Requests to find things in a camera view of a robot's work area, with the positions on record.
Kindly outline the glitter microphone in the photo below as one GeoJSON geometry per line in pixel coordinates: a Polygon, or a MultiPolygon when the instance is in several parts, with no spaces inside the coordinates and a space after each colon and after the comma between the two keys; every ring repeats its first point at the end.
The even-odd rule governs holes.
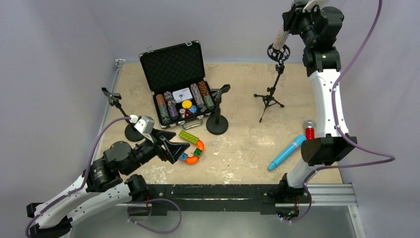
{"type": "MultiPolygon", "coordinates": [[[[292,5],[297,4],[297,5],[307,5],[309,2],[309,0],[293,0],[291,1],[292,5]]],[[[272,44],[272,47],[275,50],[281,50],[282,47],[284,46],[285,42],[287,41],[289,33],[284,29],[284,24],[282,23],[279,29],[279,32],[272,44]]]]}

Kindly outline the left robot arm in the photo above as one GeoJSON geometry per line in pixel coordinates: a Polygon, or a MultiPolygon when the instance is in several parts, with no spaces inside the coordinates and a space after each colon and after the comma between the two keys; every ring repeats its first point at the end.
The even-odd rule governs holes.
{"type": "Polygon", "coordinates": [[[31,221],[25,229],[26,237],[60,238],[77,222],[120,203],[144,203],[150,208],[154,202],[170,202],[152,197],[143,176],[134,171],[154,157],[174,164],[190,146],[171,142],[175,135],[153,129],[151,139],[134,147],[125,141],[113,143],[59,195],[44,203],[27,205],[31,221]]]}

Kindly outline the black tripod shock-mount stand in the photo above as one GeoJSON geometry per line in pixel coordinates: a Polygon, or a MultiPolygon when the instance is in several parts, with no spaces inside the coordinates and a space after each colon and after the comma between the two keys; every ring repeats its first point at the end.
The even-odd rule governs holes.
{"type": "Polygon", "coordinates": [[[284,62],[286,60],[288,60],[288,58],[290,57],[290,48],[284,44],[281,49],[275,49],[274,45],[271,44],[269,45],[268,49],[267,49],[267,55],[268,57],[276,62],[275,65],[275,71],[277,72],[277,77],[275,79],[274,84],[271,87],[267,87],[266,91],[267,94],[266,95],[261,95],[261,94],[254,94],[253,96],[255,98],[261,98],[264,104],[264,110],[262,112],[262,115],[260,117],[259,123],[262,122],[263,117],[265,115],[265,112],[267,110],[267,108],[274,106],[274,105],[279,105],[281,108],[284,108],[285,105],[280,103],[278,100],[275,99],[275,91],[278,85],[278,82],[280,80],[281,75],[284,73],[284,69],[285,69],[285,64],[284,62]]]}

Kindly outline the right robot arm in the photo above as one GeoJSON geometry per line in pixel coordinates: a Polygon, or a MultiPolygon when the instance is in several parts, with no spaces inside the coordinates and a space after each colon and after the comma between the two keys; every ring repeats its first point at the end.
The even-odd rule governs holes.
{"type": "Polygon", "coordinates": [[[320,0],[295,0],[282,14],[283,30],[299,35],[304,42],[303,64],[312,84],[317,112],[314,139],[301,145],[301,160],[279,183],[283,196],[302,195],[307,181],[316,169],[326,169],[341,161],[357,142],[344,122],[340,89],[335,81],[340,76],[340,55],[334,46],[341,30],[344,14],[320,0]]]}

